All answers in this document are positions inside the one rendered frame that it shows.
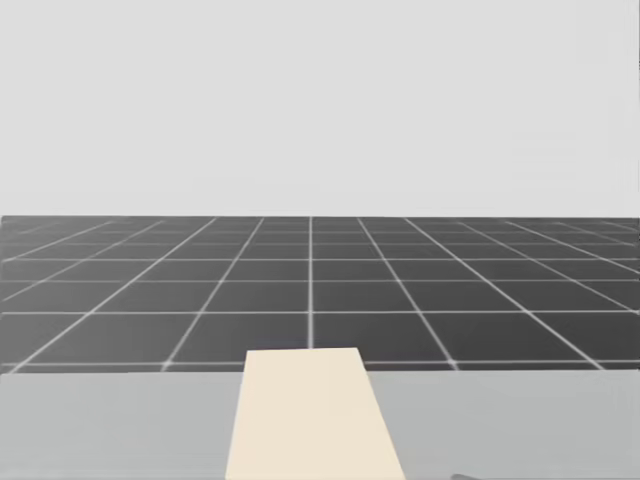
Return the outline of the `tall board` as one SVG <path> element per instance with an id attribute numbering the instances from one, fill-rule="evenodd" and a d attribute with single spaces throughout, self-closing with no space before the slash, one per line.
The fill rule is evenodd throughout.
<path id="1" fill-rule="evenodd" d="M 225 480 L 406 480 L 359 351 L 248 352 Z"/>

